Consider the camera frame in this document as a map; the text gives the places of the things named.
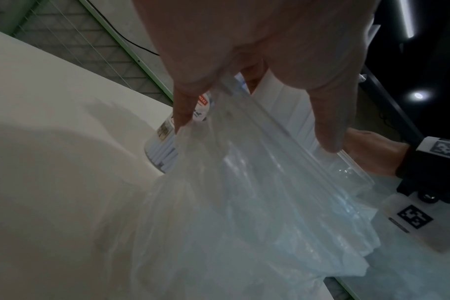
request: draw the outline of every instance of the plastic bag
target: plastic bag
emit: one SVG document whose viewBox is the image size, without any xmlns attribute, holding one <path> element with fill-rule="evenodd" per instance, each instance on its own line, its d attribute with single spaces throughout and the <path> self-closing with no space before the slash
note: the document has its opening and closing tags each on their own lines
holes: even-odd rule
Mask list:
<svg viewBox="0 0 450 300">
<path fill-rule="evenodd" d="M 364 275 L 369 219 L 235 79 L 222 84 L 140 209 L 134 299 L 309 299 L 325 276 Z"/>
</svg>

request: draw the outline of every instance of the human hand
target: human hand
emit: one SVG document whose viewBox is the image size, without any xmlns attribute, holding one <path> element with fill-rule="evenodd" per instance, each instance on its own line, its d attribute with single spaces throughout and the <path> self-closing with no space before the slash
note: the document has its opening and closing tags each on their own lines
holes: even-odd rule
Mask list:
<svg viewBox="0 0 450 300">
<path fill-rule="evenodd" d="M 252 86 L 269 67 L 284 84 L 306 89 L 316 137 L 330 152 L 342 148 L 355 116 L 358 74 L 378 2 L 134 0 L 174 79 L 176 130 L 223 73 L 243 70 Z"/>
<path fill-rule="evenodd" d="M 344 138 L 344 151 L 365 171 L 395 176 L 409 148 L 370 131 L 349 128 Z"/>
</svg>

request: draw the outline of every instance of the clear plastic bag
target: clear plastic bag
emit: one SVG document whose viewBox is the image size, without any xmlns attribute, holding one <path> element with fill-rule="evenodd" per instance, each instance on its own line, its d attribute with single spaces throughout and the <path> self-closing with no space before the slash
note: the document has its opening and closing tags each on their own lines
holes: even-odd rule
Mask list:
<svg viewBox="0 0 450 300">
<path fill-rule="evenodd" d="M 235 79 L 212 93 L 140 208 L 134 299 L 312 299 L 325 276 L 364 275 L 369 218 Z"/>
</svg>

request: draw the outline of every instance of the white tag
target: white tag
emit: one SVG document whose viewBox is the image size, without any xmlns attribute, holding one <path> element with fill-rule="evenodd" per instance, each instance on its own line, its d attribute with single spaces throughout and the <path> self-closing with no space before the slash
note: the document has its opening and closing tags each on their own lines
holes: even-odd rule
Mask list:
<svg viewBox="0 0 450 300">
<path fill-rule="evenodd" d="M 450 249 L 450 204 L 428 204 L 417 198 L 393 194 L 382 203 L 382 212 L 401 230 L 436 251 Z"/>
<path fill-rule="evenodd" d="M 419 144 L 416 150 L 450 158 L 450 140 L 429 136 Z"/>
</svg>

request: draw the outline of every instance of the dark surface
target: dark surface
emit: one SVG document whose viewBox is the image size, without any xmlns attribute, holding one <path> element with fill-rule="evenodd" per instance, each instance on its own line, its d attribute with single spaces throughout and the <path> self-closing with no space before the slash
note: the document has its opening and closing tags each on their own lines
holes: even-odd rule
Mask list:
<svg viewBox="0 0 450 300">
<path fill-rule="evenodd" d="M 407 0 L 411 38 L 400 1 L 382 0 L 365 64 L 424 136 L 450 139 L 450 0 Z"/>
</svg>

